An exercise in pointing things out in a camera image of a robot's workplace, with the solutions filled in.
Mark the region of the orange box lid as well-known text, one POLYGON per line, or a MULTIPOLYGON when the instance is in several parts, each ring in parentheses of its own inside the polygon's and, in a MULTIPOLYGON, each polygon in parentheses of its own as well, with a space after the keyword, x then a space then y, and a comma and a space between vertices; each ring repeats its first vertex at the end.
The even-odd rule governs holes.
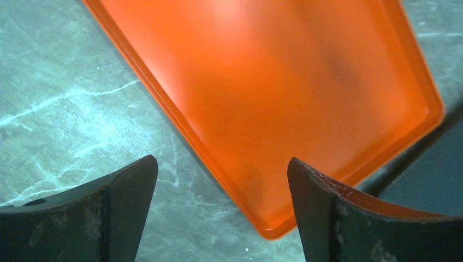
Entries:
POLYGON ((295 226, 296 157, 350 186, 443 101, 400 1, 86 1, 257 232, 295 226))

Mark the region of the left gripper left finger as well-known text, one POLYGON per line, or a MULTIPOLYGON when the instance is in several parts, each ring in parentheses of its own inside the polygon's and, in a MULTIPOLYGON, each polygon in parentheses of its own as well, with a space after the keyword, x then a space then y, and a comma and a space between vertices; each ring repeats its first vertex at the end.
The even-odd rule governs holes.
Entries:
POLYGON ((1 261, 134 261, 157 176, 147 155, 64 192, 1 207, 1 261))

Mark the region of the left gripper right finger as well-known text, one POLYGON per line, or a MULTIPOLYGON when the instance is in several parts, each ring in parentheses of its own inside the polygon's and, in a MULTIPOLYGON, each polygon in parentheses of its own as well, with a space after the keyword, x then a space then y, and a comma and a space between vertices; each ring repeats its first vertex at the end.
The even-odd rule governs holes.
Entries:
POLYGON ((409 209, 292 158, 287 179, 306 261, 462 261, 462 218, 409 209))

